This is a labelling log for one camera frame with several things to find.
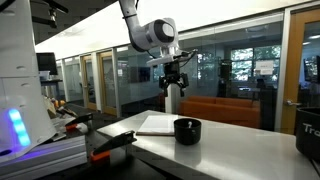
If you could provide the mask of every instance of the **glass door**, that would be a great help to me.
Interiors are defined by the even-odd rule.
[[[297,107],[320,107],[320,9],[291,15],[281,132],[293,134]]]
[[[112,52],[99,55],[101,67],[100,80],[102,85],[103,112],[117,115],[114,70],[112,65]]]
[[[65,66],[66,81],[69,101],[68,103],[76,104],[84,107],[83,89],[82,89],[82,74],[80,70],[80,63],[78,59],[74,62],[67,62]]]
[[[83,91],[85,93],[85,102],[89,109],[97,110],[91,56],[82,57],[82,65],[84,70]]]

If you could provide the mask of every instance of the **black device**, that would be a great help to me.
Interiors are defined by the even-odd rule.
[[[58,75],[54,53],[37,53],[39,71],[50,71],[50,75]]]
[[[44,25],[49,25],[51,28],[57,28],[58,26],[57,26],[57,22],[56,22],[56,17],[57,17],[56,10],[67,14],[67,13],[69,13],[69,9],[62,6],[61,4],[53,1],[53,0],[42,0],[42,1],[44,4],[47,4],[50,7],[48,10],[48,14],[50,16],[50,19],[44,19],[44,18],[32,16],[32,22],[44,24]]]
[[[174,122],[174,137],[183,145],[193,145],[201,139],[201,122],[196,119],[182,118]]]
[[[150,67],[130,67],[130,83],[150,81]]]
[[[303,62],[305,81],[320,83],[320,57],[312,56]]]
[[[163,89],[164,96],[168,96],[168,87],[170,84],[176,84],[180,87],[180,96],[184,96],[184,89],[189,86],[188,75],[180,74],[179,62],[164,64],[164,77],[159,78],[159,87]]]
[[[320,161],[320,108],[299,108],[296,147],[306,157]]]

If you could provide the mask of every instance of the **ceiling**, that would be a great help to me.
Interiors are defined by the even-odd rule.
[[[59,32],[71,27],[72,25],[84,20],[95,14],[101,9],[111,5],[117,0],[54,0],[55,2],[69,9],[68,14],[56,11],[57,28],[53,29],[48,25],[33,23],[35,43],[42,41],[58,34]],[[49,7],[41,0],[30,0],[32,16],[50,19],[48,15]]]

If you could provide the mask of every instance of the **ceiling light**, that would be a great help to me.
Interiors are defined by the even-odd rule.
[[[265,26],[256,26],[256,27],[249,27],[246,28],[247,33],[249,32],[261,32],[261,31],[265,31],[268,29],[268,25]]]
[[[320,38],[320,34],[309,37],[309,39],[318,39],[318,38]]]
[[[127,51],[128,49],[129,49],[128,46],[120,47],[120,48],[117,48],[117,52]]]

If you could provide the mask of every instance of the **white machine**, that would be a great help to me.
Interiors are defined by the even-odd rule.
[[[183,95],[188,79],[180,74],[179,62],[188,61],[196,51],[179,50],[173,19],[140,26],[135,0],[120,0],[120,5],[132,46],[140,52],[161,47],[161,58],[148,62],[164,64],[160,88],[167,95],[167,87],[174,83]],[[29,0],[0,0],[0,163],[24,155],[56,133],[41,96],[32,20],[43,22],[31,18]],[[53,26],[52,21],[54,17],[47,24]]]

